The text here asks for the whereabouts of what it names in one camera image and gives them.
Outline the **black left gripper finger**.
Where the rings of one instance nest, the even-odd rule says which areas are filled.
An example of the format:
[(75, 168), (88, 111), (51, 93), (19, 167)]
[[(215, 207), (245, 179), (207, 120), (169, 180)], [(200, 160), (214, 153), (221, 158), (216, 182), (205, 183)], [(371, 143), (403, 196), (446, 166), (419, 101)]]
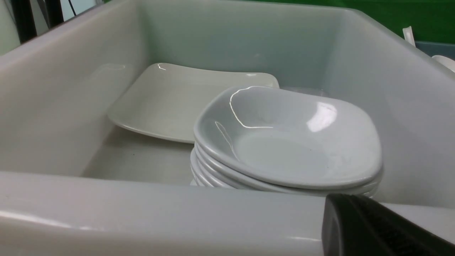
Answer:
[(366, 196), (330, 193), (322, 224), (325, 256), (453, 256), (453, 243)]

